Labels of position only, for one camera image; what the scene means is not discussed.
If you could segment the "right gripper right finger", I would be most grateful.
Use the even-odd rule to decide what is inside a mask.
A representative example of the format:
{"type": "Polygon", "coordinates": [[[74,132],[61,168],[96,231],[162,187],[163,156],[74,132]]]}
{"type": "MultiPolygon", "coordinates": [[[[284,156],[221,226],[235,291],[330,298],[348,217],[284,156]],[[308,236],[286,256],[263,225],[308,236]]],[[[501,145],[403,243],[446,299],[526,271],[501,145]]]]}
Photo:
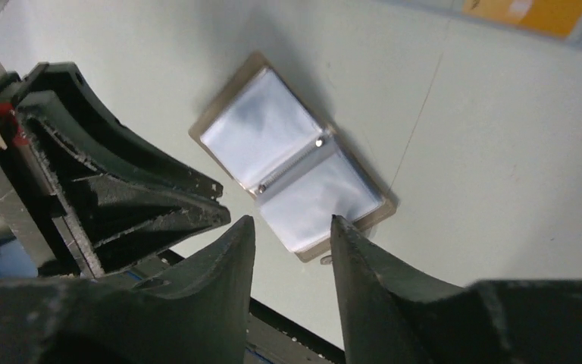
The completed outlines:
{"type": "Polygon", "coordinates": [[[459,287],[388,253],[343,216],[330,232],[348,363],[582,363],[582,280],[459,287]]]}

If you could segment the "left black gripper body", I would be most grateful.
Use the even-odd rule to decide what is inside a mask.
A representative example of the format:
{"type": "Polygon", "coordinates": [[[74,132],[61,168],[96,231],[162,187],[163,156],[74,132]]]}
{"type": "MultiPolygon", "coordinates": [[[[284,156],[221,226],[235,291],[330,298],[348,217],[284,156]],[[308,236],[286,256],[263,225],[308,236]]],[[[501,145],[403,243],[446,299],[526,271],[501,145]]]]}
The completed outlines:
{"type": "Polygon", "coordinates": [[[29,94],[83,85],[77,70],[66,70],[65,81],[59,74],[33,70],[25,77],[15,72],[0,76],[0,231],[22,244],[41,275],[100,277],[105,270],[92,244],[67,220],[67,190],[50,179],[50,152],[34,146],[40,136],[22,125],[21,102],[29,94]]]}

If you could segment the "grey card holder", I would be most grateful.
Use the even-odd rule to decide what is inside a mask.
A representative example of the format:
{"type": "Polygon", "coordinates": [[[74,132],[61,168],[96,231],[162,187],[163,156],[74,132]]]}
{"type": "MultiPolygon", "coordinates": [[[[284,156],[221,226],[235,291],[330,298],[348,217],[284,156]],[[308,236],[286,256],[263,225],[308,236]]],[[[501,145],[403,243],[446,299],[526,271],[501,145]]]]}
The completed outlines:
{"type": "Polygon", "coordinates": [[[336,126],[259,51],[212,99],[189,136],[251,196],[263,221],[301,262],[329,250],[333,215],[367,230],[396,212],[396,199],[336,126]]]}

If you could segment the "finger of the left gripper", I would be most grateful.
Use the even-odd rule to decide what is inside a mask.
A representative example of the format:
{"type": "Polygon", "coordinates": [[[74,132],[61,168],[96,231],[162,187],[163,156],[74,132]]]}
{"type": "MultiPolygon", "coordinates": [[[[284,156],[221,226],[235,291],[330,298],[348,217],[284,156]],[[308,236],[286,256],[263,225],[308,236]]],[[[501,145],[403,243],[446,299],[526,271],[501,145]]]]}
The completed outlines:
{"type": "Polygon", "coordinates": [[[69,224],[86,234],[105,275],[230,222],[217,199],[185,191],[96,142],[52,91],[22,102],[24,127],[50,152],[49,176],[67,190],[69,224]]]}
{"type": "Polygon", "coordinates": [[[25,77],[32,92],[52,91],[76,122],[116,156],[189,193],[216,200],[224,188],[216,180],[173,158],[122,124],[85,81],[73,62],[38,63],[25,77]]]}

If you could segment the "orange credit card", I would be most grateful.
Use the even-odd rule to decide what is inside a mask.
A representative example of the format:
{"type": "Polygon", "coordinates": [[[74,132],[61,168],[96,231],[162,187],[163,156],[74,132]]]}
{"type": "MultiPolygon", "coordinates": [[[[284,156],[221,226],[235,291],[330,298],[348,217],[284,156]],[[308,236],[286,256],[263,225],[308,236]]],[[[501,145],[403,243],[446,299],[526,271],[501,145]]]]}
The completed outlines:
{"type": "Polygon", "coordinates": [[[466,15],[567,38],[582,16],[582,0],[467,0],[466,15]]]}

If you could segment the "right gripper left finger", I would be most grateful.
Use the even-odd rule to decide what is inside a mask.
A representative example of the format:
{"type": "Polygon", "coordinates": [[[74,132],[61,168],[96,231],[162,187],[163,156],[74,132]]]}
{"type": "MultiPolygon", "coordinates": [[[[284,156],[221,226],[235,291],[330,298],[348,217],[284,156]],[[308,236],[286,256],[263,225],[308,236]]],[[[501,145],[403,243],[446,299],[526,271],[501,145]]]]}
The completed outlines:
{"type": "Polygon", "coordinates": [[[0,363],[241,363],[254,260],[246,215],[131,288],[0,279],[0,363]]]}

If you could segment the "clear plastic card box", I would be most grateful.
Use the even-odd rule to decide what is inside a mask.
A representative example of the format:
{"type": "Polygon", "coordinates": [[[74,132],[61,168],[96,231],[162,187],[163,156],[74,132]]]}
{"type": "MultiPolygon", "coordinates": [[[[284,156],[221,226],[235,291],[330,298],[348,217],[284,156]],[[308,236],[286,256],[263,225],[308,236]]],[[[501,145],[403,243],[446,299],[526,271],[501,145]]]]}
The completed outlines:
{"type": "Polygon", "coordinates": [[[391,1],[390,4],[528,32],[582,49],[582,0],[391,1]]]}

